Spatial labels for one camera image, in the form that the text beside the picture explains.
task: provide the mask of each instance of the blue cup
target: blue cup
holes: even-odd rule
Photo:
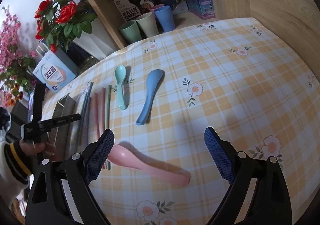
[[[173,14],[170,6],[163,6],[153,11],[164,32],[172,31],[176,28],[173,21]]]

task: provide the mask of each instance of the teal spoon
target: teal spoon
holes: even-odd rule
[[[126,106],[124,104],[124,96],[123,96],[123,89],[122,85],[124,83],[125,77],[127,75],[127,71],[124,65],[119,65],[115,70],[115,76],[117,81],[117,102],[119,108],[124,111]]]
[[[161,80],[163,74],[164,74],[164,71],[160,69],[152,70],[148,74],[147,80],[146,80],[147,98],[142,108],[142,111],[140,113],[140,116],[136,121],[136,125],[141,126],[146,123],[152,107],[153,98],[155,97],[155,94],[156,94],[157,85]]]

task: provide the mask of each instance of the beige cup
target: beige cup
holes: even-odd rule
[[[136,21],[148,38],[159,35],[156,20],[152,12],[142,14],[136,18]]]

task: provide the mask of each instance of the hand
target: hand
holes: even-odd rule
[[[19,140],[19,146],[26,156],[36,155],[37,153],[45,150],[49,154],[52,154],[51,156],[48,156],[51,161],[57,161],[59,159],[59,156],[54,155],[54,153],[57,151],[56,146],[51,144],[48,139],[46,143],[36,143],[34,146],[33,144],[25,142],[23,139],[21,139]]]

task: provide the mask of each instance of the yellow stripe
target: yellow stripe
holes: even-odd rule
[[[26,167],[26,165],[21,161],[21,159],[19,158],[13,143],[10,144],[10,149],[12,152],[12,155],[14,156],[14,159],[16,160],[16,162],[19,164],[19,166],[22,168],[22,170],[28,175],[30,176],[32,173],[30,172],[30,170]]]

